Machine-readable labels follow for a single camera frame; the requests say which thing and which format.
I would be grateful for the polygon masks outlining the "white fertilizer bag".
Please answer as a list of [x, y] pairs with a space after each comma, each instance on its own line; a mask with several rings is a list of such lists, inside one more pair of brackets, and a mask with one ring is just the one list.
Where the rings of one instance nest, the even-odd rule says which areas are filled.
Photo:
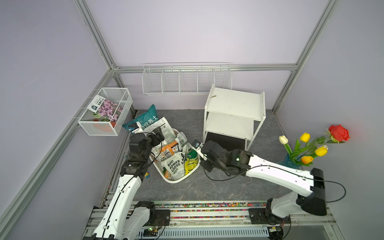
[[157, 122], [149, 125], [147, 128], [144, 129], [144, 132], [146, 133], [152, 133], [155, 128], [160, 127], [162, 134], [164, 135], [164, 140], [162, 141], [163, 147], [174, 142], [176, 139], [176, 134], [169, 124], [168, 120], [163, 117], [159, 119]]

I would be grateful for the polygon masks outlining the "orange fertilizer bag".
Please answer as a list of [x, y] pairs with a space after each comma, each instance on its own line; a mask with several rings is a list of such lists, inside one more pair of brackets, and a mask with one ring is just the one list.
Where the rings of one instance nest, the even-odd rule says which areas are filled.
[[160, 156], [157, 157], [157, 161], [162, 162], [166, 159], [169, 159], [174, 154], [178, 153], [180, 151], [179, 143], [175, 140], [171, 142], [170, 144], [164, 146], [161, 148]]

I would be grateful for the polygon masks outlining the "teal orange soil bag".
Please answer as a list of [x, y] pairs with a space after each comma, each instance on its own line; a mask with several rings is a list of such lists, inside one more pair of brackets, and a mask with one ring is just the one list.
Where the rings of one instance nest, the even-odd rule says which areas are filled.
[[132, 121], [123, 124], [123, 128], [126, 129], [127, 131], [130, 131], [130, 125], [133, 123], [140, 123], [142, 126], [142, 129], [144, 130], [145, 128], [149, 127], [150, 125], [154, 124], [159, 120], [158, 114], [157, 114], [157, 109], [154, 104], [152, 104], [146, 112], [143, 114], [139, 115]]

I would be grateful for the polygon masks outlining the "black bud power bag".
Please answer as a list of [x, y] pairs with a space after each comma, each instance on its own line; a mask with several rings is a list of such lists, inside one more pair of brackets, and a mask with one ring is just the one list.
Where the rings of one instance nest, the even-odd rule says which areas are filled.
[[184, 153], [178, 152], [161, 162], [163, 174], [167, 180], [177, 181], [185, 176], [184, 156]]

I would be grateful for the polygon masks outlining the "yellow fertilizer bag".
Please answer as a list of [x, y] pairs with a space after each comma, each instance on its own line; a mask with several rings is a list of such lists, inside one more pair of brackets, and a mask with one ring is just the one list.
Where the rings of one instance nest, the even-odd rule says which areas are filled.
[[185, 175], [188, 175], [199, 163], [199, 155], [195, 150], [191, 150], [185, 158]]

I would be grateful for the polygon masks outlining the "green white urea bag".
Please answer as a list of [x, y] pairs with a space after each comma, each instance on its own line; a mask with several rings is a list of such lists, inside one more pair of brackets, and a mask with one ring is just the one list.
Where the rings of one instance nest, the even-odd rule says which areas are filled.
[[188, 153], [190, 151], [190, 144], [187, 137], [183, 132], [179, 132], [176, 136], [176, 142], [178, 143], [177, 150], [179, 152]]

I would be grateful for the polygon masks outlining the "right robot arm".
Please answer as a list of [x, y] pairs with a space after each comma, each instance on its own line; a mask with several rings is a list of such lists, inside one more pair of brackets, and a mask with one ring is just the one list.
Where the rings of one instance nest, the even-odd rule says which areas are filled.
[[284, 167], [241, 149], [228, 151], [213, 141], [203, 144], [195, 140], [192, 148], [201, 157], [207, 172], [219, 169], [229, 178], [257, 178], [292, 190], [283, 197], [268, 199], [264, 209], [251, 209], [252, 224], [280, 225], [289, 215], [299, 212], [327, 215], [324, 173], [320, 169], [305, 171]]

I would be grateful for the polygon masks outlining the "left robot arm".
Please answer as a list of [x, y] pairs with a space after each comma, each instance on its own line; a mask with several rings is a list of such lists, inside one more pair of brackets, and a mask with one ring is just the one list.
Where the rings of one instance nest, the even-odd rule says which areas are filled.
[[153, 202], [140, 201], [130, 217], [132, 201], [148, 171], [153, 147], [165, 139], [158, 127], [151, 133], [137, 133], [130, 137], [128, 159], [120, 170], [120, 178], [112, 201], [92, 236], [84, 240], [133, 240], [140, 229], [156, 220]]

